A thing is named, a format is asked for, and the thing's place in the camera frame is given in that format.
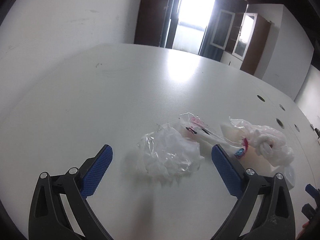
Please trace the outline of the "white knotted plastic bag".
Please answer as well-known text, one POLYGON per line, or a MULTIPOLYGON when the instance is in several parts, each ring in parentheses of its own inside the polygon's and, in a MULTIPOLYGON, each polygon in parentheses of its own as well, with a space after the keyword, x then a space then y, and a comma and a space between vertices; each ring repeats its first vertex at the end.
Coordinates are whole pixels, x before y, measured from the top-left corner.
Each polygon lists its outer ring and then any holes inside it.
POLYGON ((273 167, 288 166, 294 160, 293 149, 286 136, 270 126, 253 125, 244 119, 230 119, 221 124, 224 139, 233 146, 252 147, 258 156, 264 157, 273 167))

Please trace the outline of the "clear printed plastic sleeve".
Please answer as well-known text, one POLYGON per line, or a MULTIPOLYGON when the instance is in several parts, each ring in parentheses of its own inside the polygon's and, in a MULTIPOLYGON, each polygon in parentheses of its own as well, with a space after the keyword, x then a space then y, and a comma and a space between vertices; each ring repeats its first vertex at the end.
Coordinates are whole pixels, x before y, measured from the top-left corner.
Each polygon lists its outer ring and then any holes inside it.
POLYGON ((195 140, 203 140, 211 145, 219 144, 230 157, 242 158, 247 149, 243 144, 234 146, 225 138, 213 132, 202 119, 192 113, 183 113, 179 115, 180 125, 193 135, 195 140))

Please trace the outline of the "clear plastic wrap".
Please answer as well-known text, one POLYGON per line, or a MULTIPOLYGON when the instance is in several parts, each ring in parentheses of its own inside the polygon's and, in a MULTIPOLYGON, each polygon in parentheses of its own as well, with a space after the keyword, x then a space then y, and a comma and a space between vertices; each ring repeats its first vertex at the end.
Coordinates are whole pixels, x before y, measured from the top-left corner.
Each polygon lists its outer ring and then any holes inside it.
POLYGON ((137 170, 152 179, 172 181, 188 176, 204 161, 200 144, 183 137, 168 122, 144 135, 137 148, 137 170))

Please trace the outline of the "brown glass-door cabinet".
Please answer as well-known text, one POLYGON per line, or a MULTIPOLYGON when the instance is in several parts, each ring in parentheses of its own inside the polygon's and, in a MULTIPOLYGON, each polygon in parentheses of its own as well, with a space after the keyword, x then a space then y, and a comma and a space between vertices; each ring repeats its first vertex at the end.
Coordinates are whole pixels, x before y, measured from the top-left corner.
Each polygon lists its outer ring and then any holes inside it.
POLYGON ((220 10, 210 45, 222 51, 220 62, 253 75, 270 32, 271 22, 252 12, 220 10))

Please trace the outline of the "dark blue curtain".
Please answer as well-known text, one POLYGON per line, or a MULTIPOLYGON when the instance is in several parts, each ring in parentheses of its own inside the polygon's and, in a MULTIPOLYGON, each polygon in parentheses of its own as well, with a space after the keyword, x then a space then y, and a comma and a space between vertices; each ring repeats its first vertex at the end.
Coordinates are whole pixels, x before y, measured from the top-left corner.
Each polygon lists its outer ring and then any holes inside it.
POLYGON ((247 0, 215 0, 199 51, 200 56, 218 62, 221 60, 235 16, 237 13, 243 14, 247 4, 247 0))

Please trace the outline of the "dark brown wardrobe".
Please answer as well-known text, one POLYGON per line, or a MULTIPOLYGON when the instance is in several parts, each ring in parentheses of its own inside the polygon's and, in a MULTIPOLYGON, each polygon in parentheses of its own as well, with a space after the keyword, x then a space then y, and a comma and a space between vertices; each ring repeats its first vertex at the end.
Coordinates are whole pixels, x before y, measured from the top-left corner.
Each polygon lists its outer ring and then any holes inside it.
POLYGON ((134 44, 164 47, 171 0, 140 0, 134 44))

